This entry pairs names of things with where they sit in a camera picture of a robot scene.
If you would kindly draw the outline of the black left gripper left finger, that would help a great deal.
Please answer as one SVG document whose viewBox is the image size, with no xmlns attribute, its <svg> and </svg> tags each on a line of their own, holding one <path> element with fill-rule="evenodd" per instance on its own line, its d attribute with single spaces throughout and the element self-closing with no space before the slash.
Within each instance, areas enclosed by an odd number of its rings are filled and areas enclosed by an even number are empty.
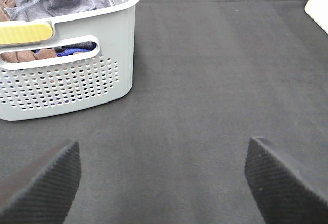
<svg viewBox="0 0 328 224">
<path fill-rule="evenodd" d="M 63 223 L 81 175 L 79 143 L 60 143 L 1 181 L 1 223 Z"/>
</svg>

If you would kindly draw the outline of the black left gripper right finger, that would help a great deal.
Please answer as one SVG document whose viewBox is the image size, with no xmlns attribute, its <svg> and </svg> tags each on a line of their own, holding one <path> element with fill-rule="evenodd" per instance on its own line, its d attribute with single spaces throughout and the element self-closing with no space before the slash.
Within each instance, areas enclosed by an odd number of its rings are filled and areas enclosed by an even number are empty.
<svg viewBox="0 0 328 224">
<path fill-rule="evenodd" d="M 327 223 L 327 175 L 269 140 L 248 143 L 245 177 L 266 223 Z"/>
</svg>

